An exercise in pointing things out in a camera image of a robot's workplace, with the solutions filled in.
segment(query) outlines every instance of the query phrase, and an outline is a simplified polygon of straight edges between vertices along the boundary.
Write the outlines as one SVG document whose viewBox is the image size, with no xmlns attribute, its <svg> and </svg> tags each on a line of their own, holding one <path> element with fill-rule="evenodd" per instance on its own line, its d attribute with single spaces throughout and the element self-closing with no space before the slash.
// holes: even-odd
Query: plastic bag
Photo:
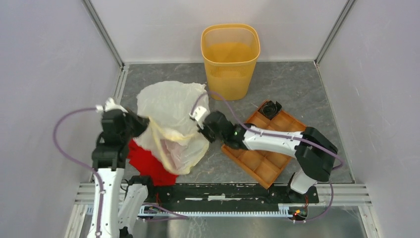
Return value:
<svg viewBox="0 0 420 238">
<path fill-rule="evenodd" d="M 189 113 L 205 93 L 204 84 L 159 82 L 144 88 L 137 96 L 137 114 L 148 117 L 148 129 L 134 141 L 162 162 L 175 175 L 188 174 L 209 148 Z M 209 98 L 202 97 L 197 106 L 209 109 Z"/>
</svg>

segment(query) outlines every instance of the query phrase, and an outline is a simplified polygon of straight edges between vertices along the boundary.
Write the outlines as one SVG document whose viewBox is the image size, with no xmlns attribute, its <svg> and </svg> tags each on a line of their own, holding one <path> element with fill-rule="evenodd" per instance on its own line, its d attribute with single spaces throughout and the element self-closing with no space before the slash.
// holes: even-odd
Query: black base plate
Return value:
<svg viewBox="0 0 420 238">
<path fill-rule="evenodd" d="M 177 183 L 149 189 L 146 202 L 158 202 L 168 210 L 179 212 L 278 211 L 279 203 L 305 203 L 304 196 L 301 201 L 292 201 L 286 189 L 285 184 L 274 184 L 265 189 L 258 183 Z M 221 197 L 213 200 L 212 196 L 222 196 L 226 200 Z M 309 203 L 319 203 L 315 187 L 308 190 L 307 196 Z"/>
</svg>

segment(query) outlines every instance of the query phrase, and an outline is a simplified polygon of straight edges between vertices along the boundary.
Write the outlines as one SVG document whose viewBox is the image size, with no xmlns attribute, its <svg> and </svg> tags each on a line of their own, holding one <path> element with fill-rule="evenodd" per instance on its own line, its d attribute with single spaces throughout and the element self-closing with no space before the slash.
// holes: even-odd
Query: white wall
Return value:
<svg viewBox="0 0 420 238">
<path fill-rule="evenodd" d="M 118 66 L 80 0 L 2 1 L 0 237 L 63 237 L 89 173 L 54 148 L 55 122 L 112 95 Z M 60 143 L 91 163 L 99 116 L 65 122 Z"/>
<path fill-rule="evenodd" d="M 260 60 L 313 60 L 346 0 L 92 0 L 127 62 L 202 61 L 203 30 L 246 23 Z"/>
<path fill-rule="evenodd" d="M 418 237 L 419 9 L 418 0 L 357 1 L 320 64 L 384 238 Z"/>
</svg>

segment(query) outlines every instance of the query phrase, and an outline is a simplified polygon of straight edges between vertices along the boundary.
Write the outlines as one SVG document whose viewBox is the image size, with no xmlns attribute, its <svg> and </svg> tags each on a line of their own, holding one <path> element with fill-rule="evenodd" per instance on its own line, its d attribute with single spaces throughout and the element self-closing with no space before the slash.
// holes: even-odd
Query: red fabric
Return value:
<svg viewBox="0 0 420 238">
<path fill-rule="evenodd" d="M 155 186 L 174 185 L 176 177 L 165 170 L 162 163 L 157 160 L 150 151 L 144 150 L 138 146 L 134 140 L 128 144 L 130 152 L 128 159 L 130 164 L 135 167 L 141 175 L 149 175 L 152 177 Z"/>
</svg>

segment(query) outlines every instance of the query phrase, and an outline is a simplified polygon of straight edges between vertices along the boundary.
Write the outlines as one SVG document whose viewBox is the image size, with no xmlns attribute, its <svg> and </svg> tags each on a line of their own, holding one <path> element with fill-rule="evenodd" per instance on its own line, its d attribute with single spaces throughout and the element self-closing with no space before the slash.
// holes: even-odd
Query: cable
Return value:
<svg viewBox="0 0 420 238">
<path fill-rule="evenodd" d="M 156 193 L 156 204 L 159 205 L 159 206 L 162 204 L 162 201 L 159 198 L 159 193 L 158 192 Z"/>
<path fill-rule="evenodd" d="M 322 147 L 322 146 L 320 146 L 320 145 L 318 145 L 318 144 L 316 144 L 316 143 L 313 143 L 312 141 L 309 141 L 309 140 L 306 140 L 306 139 L 303 139 L 303 138 L 293 137 L 293 136 L 290 136 L 290 135 L 281 135 L 281 134 L 272 134 L 272 133 L 260 133 L 259 131 L 252 130 L 251 128 L 248 128 L 247 126 L 245 126 L 245 125 L 243 124 L 243 122 L 241 122 L 241 120 L 239 120 L 239 118 L 236 116 L 235 112 L 233 111 L 232 107 L 229 105 L 228 101 L 227 101 L 227 100 L 226 100 L 226 99 L 225 99 L 222 95 L 220 95 L 219 93 L 216 93 L 216 92 L 213 92 L 213 91 L 208 91 L 208 92 L 202 93 L 202 94 L 198 97 L 198 99 L 195 101 L 195 103 L 194 103 L 194 105 L 193 105 L 193 108 L 191 109 L 191 114 L 193 114 L 194 110 L 196 109 L 196 107 L 197 107 L 197 104 L 198 104 L 199 100 L 200 100 L 202 97 L 204 97 L 205 95 L 207 95 L 207 93 L 209 93 L 209 94 L 214 94 L 214 95 L 216 95 L 216 96 L 220 97 L 220 98 L 221 98 L 221 99 L 225 102 L 226 106 L 229 108 L 229 110 L 230 110 L 230 112 L 232 113 L 232 115 L 233 115 L 233 117 L 235 118 L 235 120 L 237 120 L 237 122 L 238 122 L 238 123 L 239 123 L 239 124 L 240 124 L 240 125 L 244 128 L 244 129 L 246 129 L 247 131 L 253 132 L 253 133 L 255 133 L 255 134 L 261 134 L 261 135 L 266 135 L 266 136 L 272 136 L 272 137 L 279 137 L 279 138 L 285 138 L 285 139 L 290 139 L 290 140 L 299 140 L 299 141 L 302 141 L 302 142 L 304 142 L 304 143 L 306 143 L 306 144 L 309 144 L 309 145 L 311 145 L 311 146 L 313 146 L 313 147 L 316 147 L 316 148 L 318 148 L 318 149 L 322 150 L 323 152 L 325 152 L 325 153 L 327 153 L 327 154 L 331 155 L 332 157 L 334 157 L 335 159 L 337 159 L 338 161 L 340 161 L 340 164 L 339 164 L 338 166 L 336 166 L 336 167 L 332 168 L 332 170 L 337 170 L 337 169 L 339 169 L 339 168 L 343 167 L 343 165 L 344 165 L 344 160 L 343 160 L 343 159 L 341 159 L 341 158 L 340 158 L 337 154 L 335 154 L 335 153 L 333 153 L 333 152 L 331 152 L 331 151 L 327 150 L 326 148 L 324 148 L 324 147 Z"/>
<path fill-rule="evenodd" d="M 302 215 L 300 215 L 300 214 L 296 214 L 296 216 L 298 216 L 298 217 L 300 217 L 300 218 L 303 218 L 303 219 L 306 219 L 306 217 L 304 217 L 304 216 L 302 216 Z"/>
<path fill-rule="evenodd" d="M 303 209 L 308 210 L 308 206 L 309 206 L 309 199 L 308 199 L 308 196 L 305 195 L 305 206 L 303 207 Z"/>
<path fill-rule="evenodd" d="M 224 101 L 224 103 L 226 104 L 226 106 L 229 108 L 229 110 L 230 110 L 230 112 L 232 113 L 233 117 L 237 120 L 237 122 L 238 122 L 238 123 L 239 123 L 239 124 L 240 124 L 240 125 L 244 128 L 244 129 L 246 129 L 247 131 L 250 131 L 250 132 L 256 133 L 256 134 L 261 134 L 259 131 L 252 130 L 252 129 L 248 128 L 247 126 L 245 126 L 245 125 L 241 122 L 241 120 L 239 120 L 239 118 L 236 116 L 235 112 L 233 111 L 232 107 L 229 105 L 228 101 L 227 101 L 227 100 L 226 100 L 226 99 L 225 99 L 222 95 L 220 95 L 219 93 L 213 92 L 213 91 L 204 92 L 204 93 L 202 93 L 202 94 L 198 97 L 198 99 L 195 101 L 195 103 L 194 103 L 194 105 L 193 105 L 193 108 L 191 109 L 191 114 L 193 114 L 193 112 L 194 112 L 194 110 L 196 109 L 197 104 L 198 104 L 198 102 L 200 101 L 200 99 L 201 99 L 202 97 L 204 97 L 205 95 L 207 95 L 207 94 L 214 94 L 214 95 L 216 95 L 216 96 L 220 97 L 220 98 Z M 306 144 L 309 144 L 309 145 L 311 145 L 311 146 L 313 146 L 313 147 L 316 147 L 316 148 L 318 148 L 318 149 L 322 150 L 323 152 L 325 152 L 325 153 L 327 153 L 327 154 L 329 154 L 329 155 L 333 156 L 333 157 L 334 157 L 335 159 L 337 159 L 338 161 L 340 161 L 340 164 L 339 164 L 338 166 L 335 166 L 334 168 L 332 168 L 332 170 L 337 170 L 337 169 L 339 169 L 339 168 L 343 167 L 343 165 L 344 165 L 344 160 L 343 160 L 343 159 L 341 159 L 341 158 L 340 158 L 337 154 L 335 154 L 335 153 L 333 153 L 333 152 L 329 151 L 328 149 L 326 149 L 326 148 L 324 148 L 324 147 L 322 147 L 322 146 L 320 146 L 320 145 L 318 145 L 318 144 L 316 144 L 316 143 L 313 143 L 312 141 L 309 141 L 309 140 L 306 140 L 306 139 L 303 139 L 303 138 L 296 138 L 296 137 L 292 137 L 292 136 L 289 136 L 289 135 L 281 135 L 281 134 L 262 133 L 262 135 L 272 136 L 272 137 L 279 137 L 279 138 L 285 138 L 285 139 L 290 139 L 290 140 L 299 140 L 299 141 L 302 141 L 302 142 L 304 142 L 304 143 L 306 143 Z M 310 219 L 307 219 L 307 220 L 304 220 L 304 221 L 297 221 L 298 223 L 305 223 L 305 222 L 308 222 L 308 221 L 313 221 L 313 220 L 315 220 L 315 219 L 321 218 L 321 217 L 323 217 L 323 216 L 325 216 L 325 215 L 326 215 L 326 213 L 327 213 L 327 212 L 329 211 L 329 209 L 331 208 L 332 201 L 333 201 L 333 199 L 334 199 L 334 189 L 333 189 L 333 187 L 332 187 L 332 183 L 331 183 L 331 182 L 329 182 L 329 185 L 330 185 L 330 187 L 331 187 L 331 200 L 330 200 L 329 205 L 327 206 L 327 208 L 326 208 L 326 209 L 325 209 L 325 210 L 324 210 L 321 214 L 319 214 L 318 216 L 313 217 L 313 218 L 310 218 Z"/>
<path fill-rule="evenodd" d="M 55 147 L 57 148 L 57 150 L 67 159 L 69 159 L 72 162 L 75 162 L 76 164 L 90 170 L 96 177 L 96 179 L 98 180 L 98 184 L 99 184 L 99 204 L 98 204 L 98 216 L 97 216 L 97 220 L 96 220 L 96 237 L 99 238 L 100 237 L 100 232 L 101 232 L 101 216 L 102 216 L 102 204 L 104 202 L 104 185 L 102 184 L 102 178 L 101 176 L 98 174 L 98 172 L 96 172 L 91 166 L 76 160 L 75 158 L 71 157 L 69 154 L 67 154 L 62 148 L 61 146 L 58 144 L 58 140 L 57 140 L 57 132 L 58 132 L 58 127 L 61 125 L 61 123 L 67 119 L 69 116 L 73 115 L 73 114 L 77 114 L 77 113 L 81 113 L 81 112 L 88 112 L 88 111 L 95 111 L 96 108 L 83 108 L 83 109 L 79 109 L 79 110 L 75 110 L 72 112 L 67 113 L 66 115 L 64 115 L 62 118 L 60 118 L 60 120 L 57 121 L 57 123 L 55 124 L 54 127 L 54 131 L 52 133 L 52 140 L 54 142 Z"/>
<path fill-rule="evenodd" d="M 128 184 L 128 180 L 126 180 L 125 178 L 123 178 L 121 181 L 123 181 L 123 180 L 125 180 L 126 183 Z M 129 187 L 129 185 L 127 185 L 127 187 L 125 189 L 123 189 L 122 188 L 122 184 L 119 186 L 119 188 L 121 188 L 121 190 L 123 190 L 123 191 L 127 191 L 128 187 Z"/>
<path fill-rule="evenodd" d="M 331 187 L 331 200 L 329 201 L 329 204 L 328 204 L 327 208 L 321 214 L 319 214 L 316 217 L 312 217 L 312 218 L 306 219 L 304 221 L 293 221 L 293 223 L 306 223 L 306 222 L 310 222 L 310 221 L 313 221 L 313 220 L 322 218 L 322 217 L 324 217 L 327 214 L 327 212 L 331 208 L 332 201 L 334 200 L 334 188 L 332 187 L 332 183 L 331 182 L 329 182 L 329 186 Z"/>
<path fill-rule="evenodd" d="M 158 219 L 158 220 L 146 219 L 145 221 L 147 221 L 147 222 L 163 222 L 163 221 L 170 221 L 170 220 L 186 220 L 186 219 L 188 219 L 187 216 L 184 216 L 184 215 L 181 215 L 181 214 L 178 214 L 178 213 L 169 211 L 166 208 L 163 208 L 163 207 L 161 207 L 159 205 L 156 205 L 156 204 L 153 204 L 153 203 L 145 202 L 145 203 L 143 203 L 143 205 L 144 206 L 156 207 L 156 208 L 158 208 L 158 209 L 160 209 L 160 210 L 162 210 L 162 211 L 164 211 L 166 213 L 169 213 L 169 214 L 172 214 L 172 215 L 176 216 L 176 217 L 163 218 L 163 219 Z"/>
</svg>

